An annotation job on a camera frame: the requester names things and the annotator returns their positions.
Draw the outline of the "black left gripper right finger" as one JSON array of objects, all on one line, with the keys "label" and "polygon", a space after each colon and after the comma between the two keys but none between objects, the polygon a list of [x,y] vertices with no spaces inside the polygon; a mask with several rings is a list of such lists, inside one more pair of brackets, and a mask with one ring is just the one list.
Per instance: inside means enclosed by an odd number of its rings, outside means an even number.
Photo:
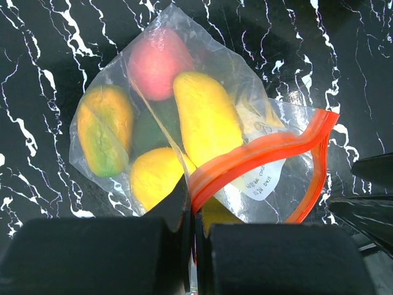
[{"label": "black left gripper right finger", "polygon": [[195,216],[200,294],[376,294],[353,239],[335,226],[213,224]]}]

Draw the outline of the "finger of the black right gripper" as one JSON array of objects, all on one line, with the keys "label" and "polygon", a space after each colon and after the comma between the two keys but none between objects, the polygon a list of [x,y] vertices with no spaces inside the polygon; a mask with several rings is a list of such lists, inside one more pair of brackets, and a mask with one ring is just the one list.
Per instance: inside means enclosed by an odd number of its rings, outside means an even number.
[{"label": "finger of the black right gripper", "polygon": [[392,189],[392,170],[392,153],[388,153],[354,162],[351,173],[372,184]]},{"label": "finger of the black right gripper", "polygon": [[392,256],[392,195],[332,197],[328,207],[335,216]]}]

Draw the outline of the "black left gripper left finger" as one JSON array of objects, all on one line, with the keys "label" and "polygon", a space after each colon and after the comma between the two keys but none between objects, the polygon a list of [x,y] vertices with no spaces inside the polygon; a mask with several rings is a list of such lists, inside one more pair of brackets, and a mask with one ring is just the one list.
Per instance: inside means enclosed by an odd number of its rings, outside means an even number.
[{"label": "black left gripper left finger", "polygon": [[184,178],[141,217],[31,220],[1,256],[1,293],[185,294],[191,223]]}]

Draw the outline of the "green avocado toy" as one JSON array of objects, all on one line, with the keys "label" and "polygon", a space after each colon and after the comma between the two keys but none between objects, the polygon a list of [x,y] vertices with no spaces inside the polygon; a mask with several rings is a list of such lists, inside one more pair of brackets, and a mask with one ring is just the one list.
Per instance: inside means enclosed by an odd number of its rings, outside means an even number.
[{"label": "green avocado toy", "polygon": [[[174,98],[151,101],[150,107],[173,141],[181,149],[184,149],[179,114]],[[171,147],[166,135],[162,132],[150,110],[143,109],[134,123],[131,154],[133,157],[139,157],[153,149],[165,147]]]}]

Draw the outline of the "yellow orange papaya toy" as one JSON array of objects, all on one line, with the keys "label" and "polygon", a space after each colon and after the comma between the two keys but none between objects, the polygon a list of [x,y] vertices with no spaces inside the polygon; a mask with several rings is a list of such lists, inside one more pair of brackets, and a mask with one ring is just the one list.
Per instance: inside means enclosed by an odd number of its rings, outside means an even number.
[{"label": "yellow orange papaya toy", "polygon": [[91,172],[117,176],[128,165],[134,111],[128,94],[117,85],[88,91],[76,112],[77,134]]}]

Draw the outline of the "clear zip top bag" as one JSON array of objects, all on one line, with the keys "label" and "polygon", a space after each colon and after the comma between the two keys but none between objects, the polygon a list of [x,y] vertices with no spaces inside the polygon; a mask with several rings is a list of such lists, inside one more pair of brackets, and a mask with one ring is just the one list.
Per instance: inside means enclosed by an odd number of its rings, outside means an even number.
[{"label": "clear zip top bag", "polygon": [[144,214],[184,180],[246,223],[300,223],[325,185],[339,115],[267,96],[241,55],[169,5],[93,79],[69,161]]}]

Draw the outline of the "pink peach toy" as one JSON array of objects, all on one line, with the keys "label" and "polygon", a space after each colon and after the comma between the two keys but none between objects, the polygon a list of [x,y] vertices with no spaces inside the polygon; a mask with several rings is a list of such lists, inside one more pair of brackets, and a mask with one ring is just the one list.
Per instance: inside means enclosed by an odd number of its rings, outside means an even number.
[{"label": "pink peach toy", "polygon": [[148,100],[163,101],[173,95],[177,75],[194,70],[194,64],[179,35],[169,28],[158,28],[137,40],[127,70],[135,90]]}]

